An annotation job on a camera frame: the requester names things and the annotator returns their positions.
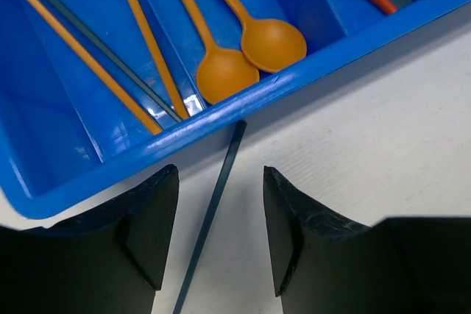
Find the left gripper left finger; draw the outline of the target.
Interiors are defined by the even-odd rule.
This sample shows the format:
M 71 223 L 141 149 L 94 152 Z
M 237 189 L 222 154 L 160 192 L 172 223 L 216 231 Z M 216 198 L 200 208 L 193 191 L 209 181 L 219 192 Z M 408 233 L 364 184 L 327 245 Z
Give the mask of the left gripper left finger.
M 1 228 L 3 313 L 150 313 L 162 288 L 177 167 L 45 229 Z

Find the orange chopstick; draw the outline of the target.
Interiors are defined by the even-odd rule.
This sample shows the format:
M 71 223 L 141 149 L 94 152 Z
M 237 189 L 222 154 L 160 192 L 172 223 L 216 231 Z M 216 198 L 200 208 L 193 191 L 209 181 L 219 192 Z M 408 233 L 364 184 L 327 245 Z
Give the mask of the orange chopstick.
M 48 25 L 69 45 L 69 47 L 87 64 L 92 72 L 113 92 L 122 104 L 153 134 L 163 131 L 153 117 L 132 98 L 126 90 L 99 64 L 85 47 L 57 20 L 40 0 L 27 0 Z
M 155 62 L 155 66 L 160 74 L 160 78 L 165 85 L 166 91 L 171 99 L 172 104 L 174 105 L 174 109 L 176 114 L 178 114 L 179 119 L 187 119 L 189 118 L 188 112 L 186 107 L 183 103 L 181 98 L 180 92 L 175 85 L 170 71 L 167 67 L 167 64 L 163 58 L 163 55 L 159 49 L 157 41 L 152 33 L 152 30 L 149 26 L 149 23 L 144 15 L 143 9 L 139 3 L 139 0 L 127 0 L 130 8 L 132 9 L 133 15 L 135 16 L 135 20 L 137 21 L 139 28 L 141 30 L 141 34 L 146 41 L 146 45 L 150 54 L 152 55 L 152 59 Z

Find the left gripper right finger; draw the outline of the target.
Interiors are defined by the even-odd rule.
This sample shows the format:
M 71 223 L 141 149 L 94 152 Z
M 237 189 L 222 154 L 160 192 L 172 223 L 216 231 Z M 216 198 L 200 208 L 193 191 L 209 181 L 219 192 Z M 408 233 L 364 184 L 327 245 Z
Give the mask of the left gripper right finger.
M 263 171 L 272 278 L 285 313 L 468 313 L 470 219 L 353 221 Z

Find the orange spoon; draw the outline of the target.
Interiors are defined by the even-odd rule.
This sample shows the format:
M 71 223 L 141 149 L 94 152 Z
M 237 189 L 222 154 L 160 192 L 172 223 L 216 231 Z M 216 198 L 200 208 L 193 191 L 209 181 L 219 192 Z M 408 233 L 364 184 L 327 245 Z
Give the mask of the orange spoon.
M 295 26 L 276 18 L 253 18 L 240 0 L 224 0 L 241 23 L 241 49 L 257 68 L 276 73 L 302 60 L 307 43 Z
M 195 0 L 181 0 L 205 47 L 196 71 L 196 86 L 203 99 L 217 104 L 259 82 L 258 69 L 241 51 L 223 48 L 214 40 Z

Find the dark blue chopstick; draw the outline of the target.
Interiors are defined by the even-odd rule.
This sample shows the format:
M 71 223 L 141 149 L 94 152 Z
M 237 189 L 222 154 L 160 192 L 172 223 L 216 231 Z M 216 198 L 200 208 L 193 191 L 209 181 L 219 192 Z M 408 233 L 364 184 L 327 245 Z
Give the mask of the dark blue chopstick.
M 194 245 L 190 260 L 188 262 L 188 267 L 185 272 L 185 276 L 183 277 L 183 281 L 180 286 L 180 291 L 178 293 L 174 309 L 171 312 L 172 314 L 178 314 L 182 312 L 186 296 L 188 295 L 192 279 L 194 278 L 194 274 L 196 272 L 196 267 L 201 257 L 202 250 L 204 249 L 205 242 L 207 240 L 211 225 L 218 209 L 219 202 L 222 198 L 224 188 L 229 179 L 229 175 L 235 162 L 236 155 L 241 145 L 246 128 L 246 121 L 239 120 L 236 123 L 235 129 L 233 131 L 233 136 L 228 146 L 227 153 L 224 157 L 224 161 L 222 163 L 218 178 L 216 180 L 215 187 L 208 203 L 208 208 L 206 210 L 202 225 L 196 238 L 196 243 Z
M 104 42 L 102 42 L 87 25 L 85 25 L 61 0 L 47 0 L 58 12 L 69 20 L 90 42 L 117 65 L 140 89 L 142 89 L 157 105 L 159 105 L 176 122 L 182 118 L 145 83 L 123 60 L 121 60 Z

